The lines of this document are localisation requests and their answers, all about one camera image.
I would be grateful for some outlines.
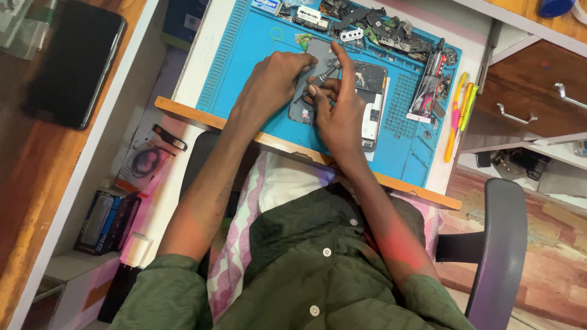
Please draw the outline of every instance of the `wooden cabinet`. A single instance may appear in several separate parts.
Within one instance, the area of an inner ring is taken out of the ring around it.
[[[587,109],[564,101],[554,88],[555,83],[562,83],[568,97],[587,104],[586,79],[586,58],[539,41],[489,68],[471,120],[475,113],[483,112],[503,125],[541,137],[587,132]],[[509,119],[496,103],[503,104],[508,115],[538,119],[528,124]]]

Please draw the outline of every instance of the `metal drawer handle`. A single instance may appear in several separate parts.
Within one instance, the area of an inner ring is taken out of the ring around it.
[[[568,97],[566,96],[565,85],[563,85],[563,84],[561,84],[561,83],[556,83],[556,84],[554,84],[554,88],[555,88],[555,89],[558,89],[558,92],[561,94],[561,99],[562,99],[563,101],[565,101],[565,102],[569,102],[569,103],[571,103],[571,104],[573,104],[573,105],[576,105],[576,106],[580,106],[580,107],[582,107],[583,109],[587,109],[587,105],[586,105],[586,104],[584,104],[584,103],[581,103],[581,102],[579,102],[579,101],[577,101],[577,100],[573,100],[573,99],[571,99],[571,98],[568,98]]]
[[[538,117],[534,116],[533,114],[530,114],[530,119],[528,119],[528,121],[522,120],[522,119],[520,119],[520,118],[514,117],[514,116],[512,116],[512,115],[508,115],[507,113],[505,113],[505,110],[504,110],[504,105],[503,105],[503,104],[501,104],[501,103],[496,103],[495,105],[496,105],[496,106],[498,106],[498,107],[500,108],[500,111],[501,111],[501,115],[502,115],[502,116],[504,116],[504,117],[506,117],[506,118],[509,118],[509,119],[513,119],[513,120],[515,120],[516,122],[520,122],[520,123],[522,123],[522,124],[525,124],[525,125],[527,125],[527,124],[530,124],[530,122],[531,122],[531,121],[533,121],[533,120],[538,120]]]

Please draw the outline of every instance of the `blue silicone repair mat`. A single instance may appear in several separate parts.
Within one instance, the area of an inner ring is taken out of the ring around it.
[[[303,52],[302,47],[295,43],[297,33],[309,33],[328,42],[332,40],[327,34],[306,29],[253,8],[251,2],[252,0],[236,1],[196,109],[227,119],[257,62],[275,50]],[[319,1],[315,2],[310,7],[318,9]],[[413,33],[432,42],[434,46],[440,40],[439,37],[416,27]],[[449,42],[447,41],[445,47],[455,49],[460,61],[461,50],[449,45]],[[385,53],[370,41],[366,43],[367,49],[362,53],[349,52],[349,56],[353,60],[387,67],[390,78],[377,149],[369,165],[375,172],[424,187],[443,124],[443,119],[439,119],[435,129],[431,124],[406,119],[424,64],[394,52]],[[452,74],[453,77],[450,89],[454,84],[459,61],[454,66],[446,66],[444,70],[445,75]],[[440,104],[446,109],[448,98]],[[261,131],[303,147],[328,153],[315,127],[288,118],[288,106],[289,102],[267,121]]]

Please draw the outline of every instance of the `precision screwdriver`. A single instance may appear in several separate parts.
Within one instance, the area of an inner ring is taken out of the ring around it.
[[[322,87],[322,85],[324,85],[324,83],[328,79],[328,76],[330,76],[334,71],[339,70],[340,67],[341,67],[340,62],[338,61],[338,59],[335,59],[332,62],[332,67],[330,67],[330,69],[328,69],[325,73],[318,75],[316,78],[314,78],[314,80],[312,80],[312,82],[309,83],[308,86],[314,85],[314,86],[317,86],[318,88]],[[298,97],[298,99],[294,102],[294,104],[298,103],[306,95],[308,95],[307,89]]]

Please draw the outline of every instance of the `person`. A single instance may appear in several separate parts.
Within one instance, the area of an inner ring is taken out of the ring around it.
[[[355,66],[342,46],[331,48],[342,79],[308,86],[305,101],[316,107],[320,137],[358,204],[335,183],[259,215],[242,293],[214,329],[474,329],[424,249],[422,215],[390,198],[369,169]],[[293,98],[300,71],[317,62],[307,53],[275,52],[255,65],[158,256],[137,276],[110,329],[212,328],[198,263],[220,227],[245,149]]]

